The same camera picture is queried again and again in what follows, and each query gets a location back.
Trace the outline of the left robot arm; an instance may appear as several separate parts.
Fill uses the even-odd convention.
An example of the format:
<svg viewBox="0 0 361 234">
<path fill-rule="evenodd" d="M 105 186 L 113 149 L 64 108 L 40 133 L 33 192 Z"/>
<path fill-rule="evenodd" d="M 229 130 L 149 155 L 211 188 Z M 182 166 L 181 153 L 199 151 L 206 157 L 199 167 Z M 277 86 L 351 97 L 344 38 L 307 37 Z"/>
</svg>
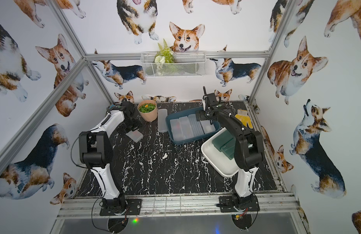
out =
<svg viewBox="0 0 361 234">
<path fill-rule="evenodd" d="M 107 108 L 107 115 L 93 129 L 81 132 L 78 138 L 80 161 L 95 175 L 103 192 L 102 205 L 122 213 L 127 203 L 121 187 L 116 186 L 110 170 L 113 146 L 109 140 L 114 131 L 135 143 L 143 138 L 138 131 L 141 122 L 134 117 L 135 105 L 123 100 Z"/>
</svg>

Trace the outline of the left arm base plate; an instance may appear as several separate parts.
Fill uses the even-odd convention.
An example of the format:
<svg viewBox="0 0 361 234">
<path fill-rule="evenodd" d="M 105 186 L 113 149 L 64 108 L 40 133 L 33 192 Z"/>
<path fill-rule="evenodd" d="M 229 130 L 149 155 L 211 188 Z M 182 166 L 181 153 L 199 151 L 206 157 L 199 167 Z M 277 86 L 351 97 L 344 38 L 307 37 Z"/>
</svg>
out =
<svg viewBox="0 0 361 234">
<path fill-rule="evenodd" d="M 102 199 L 100 216 L 139 215 L 142 199 Z"/>
</svg>

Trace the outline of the clear rounded case back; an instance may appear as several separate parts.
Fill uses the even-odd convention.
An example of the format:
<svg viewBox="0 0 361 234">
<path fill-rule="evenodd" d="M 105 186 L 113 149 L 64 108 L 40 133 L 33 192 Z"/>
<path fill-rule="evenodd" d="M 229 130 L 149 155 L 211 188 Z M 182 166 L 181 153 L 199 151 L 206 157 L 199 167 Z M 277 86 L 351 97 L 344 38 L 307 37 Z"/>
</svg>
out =
<svg viewBox="0 0 361 234">
<path fill-rule="evenodd" d="M 166 124 L 166 117 L 168 115 L 167 109 L 158 110 L 158 131 L 159 133 L 165 133 L 168 131 Z"/>
</svg>

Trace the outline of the clear case with pink item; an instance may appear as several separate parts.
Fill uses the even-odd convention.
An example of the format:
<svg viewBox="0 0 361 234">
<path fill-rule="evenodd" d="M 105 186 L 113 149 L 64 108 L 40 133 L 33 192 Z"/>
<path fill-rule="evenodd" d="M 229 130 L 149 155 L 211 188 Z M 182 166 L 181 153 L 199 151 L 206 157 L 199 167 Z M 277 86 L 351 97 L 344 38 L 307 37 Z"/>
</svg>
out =
<svg viewBox="0 0 361 234">
<path fill-rule="evenodd" d="M 143 134 L 138 130 L 130 131 L 126 135 L 132 139 L 135 143 L 139 142 L 143 138 Z"/>
</svg>

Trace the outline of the clear rounded case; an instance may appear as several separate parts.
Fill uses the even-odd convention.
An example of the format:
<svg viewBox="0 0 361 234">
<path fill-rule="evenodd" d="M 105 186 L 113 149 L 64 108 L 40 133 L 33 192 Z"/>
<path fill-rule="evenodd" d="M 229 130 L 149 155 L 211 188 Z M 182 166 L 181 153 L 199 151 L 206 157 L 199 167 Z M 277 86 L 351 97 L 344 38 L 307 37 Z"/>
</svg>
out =
<svg viewBox="0 0 361 234">
<path fill-rule="evenodd" d="M 202 126 L 204 134 L 209 134 L 216 130 L 214 124 L 209 120 L 200 121 L 200 124 Z"/>
<path fill-rule="evenodd" d="M 167 109 L 158 110 L 158 131 L 159 133 L 165 133 L 168 131 L 166 124 L 166 117 L 168 115 Z"/>
</svg>

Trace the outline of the clear rounded case front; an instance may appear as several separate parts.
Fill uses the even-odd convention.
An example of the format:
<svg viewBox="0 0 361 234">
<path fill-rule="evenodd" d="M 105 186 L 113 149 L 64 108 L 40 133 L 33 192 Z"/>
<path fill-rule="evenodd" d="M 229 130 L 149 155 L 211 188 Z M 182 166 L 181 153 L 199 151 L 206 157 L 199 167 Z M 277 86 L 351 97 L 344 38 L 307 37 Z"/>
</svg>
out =
<svg viewBox="0 0 361 234">
<path fill-rule="evenodd" d="M 209 120 L 200 121 L 200 124 L 202 126 L 204 134 L 209 134 L 216 130 L 214 124 Z"/>
</svg>

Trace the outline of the clear case with red pen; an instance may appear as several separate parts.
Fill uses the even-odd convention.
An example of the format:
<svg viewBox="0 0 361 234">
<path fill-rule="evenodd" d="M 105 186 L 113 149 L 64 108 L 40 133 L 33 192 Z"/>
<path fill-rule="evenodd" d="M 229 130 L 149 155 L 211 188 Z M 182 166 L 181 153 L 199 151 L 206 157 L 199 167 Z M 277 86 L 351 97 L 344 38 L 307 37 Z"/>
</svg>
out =
<svg viewBox="0 0 361 234">
<path fill-rule="evenodd" d="M 179 119 L 170 120 L 171 132 L 174 141 L 183 141 L 185 140 L 184 134 L 182 132 L 182 127 Z"/>
</svg>

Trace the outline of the dark green case with pens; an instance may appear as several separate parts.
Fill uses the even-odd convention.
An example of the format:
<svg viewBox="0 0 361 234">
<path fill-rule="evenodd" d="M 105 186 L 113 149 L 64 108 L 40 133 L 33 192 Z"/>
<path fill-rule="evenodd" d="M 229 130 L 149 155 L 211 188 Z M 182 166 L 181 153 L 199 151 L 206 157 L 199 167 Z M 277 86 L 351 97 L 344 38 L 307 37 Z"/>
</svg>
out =
<svg viewBox="0 0 361 234">
<path fill-rule="evenodd" d="M 221 134 L 219 134 L 212 140 L 212 144 L 218 151 L 221 152 L 222 148 L 232 139 L 233 136 L 230 134 L 229 131 L 221 131 Z"/>
</svg>

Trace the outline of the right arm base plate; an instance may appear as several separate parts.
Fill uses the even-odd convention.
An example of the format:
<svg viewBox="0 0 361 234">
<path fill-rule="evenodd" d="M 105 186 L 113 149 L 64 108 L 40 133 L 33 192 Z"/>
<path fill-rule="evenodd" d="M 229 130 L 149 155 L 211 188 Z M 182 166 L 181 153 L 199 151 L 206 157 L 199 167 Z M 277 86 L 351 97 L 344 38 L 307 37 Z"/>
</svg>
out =
<svg viewBox="0 0 361 234">
<path fill-rule="evenodd" d="M 233 194 L 231 196 L 222 196 L 219 197 L 219 202 L 218 204 L 216 204 L 216 206 L 220 208 L 222 213 L 260 211 L 258 199 L 253 194 L 244 198 L 240 198 L 236 194 Z"/>
</svg>

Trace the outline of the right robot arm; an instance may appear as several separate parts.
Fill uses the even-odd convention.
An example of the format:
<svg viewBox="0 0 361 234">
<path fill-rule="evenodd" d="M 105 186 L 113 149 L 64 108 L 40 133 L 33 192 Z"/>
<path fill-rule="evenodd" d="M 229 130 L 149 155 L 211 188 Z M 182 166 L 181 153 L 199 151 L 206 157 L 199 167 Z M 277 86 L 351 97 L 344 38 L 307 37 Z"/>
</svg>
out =
<svg viewBox="0 0 361 234">
<path fill-rule="evenodd" d="M 262 134 L 244 126 L 228 106 L 216 99 L 214 93 L 208 94 L 205 87 L 203 90 L 203 110 L 196 112 L 196 120 L 217 121 L 236 139 L 234 160 L 239 170 L 235 191 L 228 201 L 217 206 L 237 211 L 247 209 L 249 204 L 257 200 L 252 188 L 259 164 L 265 156 Z"/>
</svg>

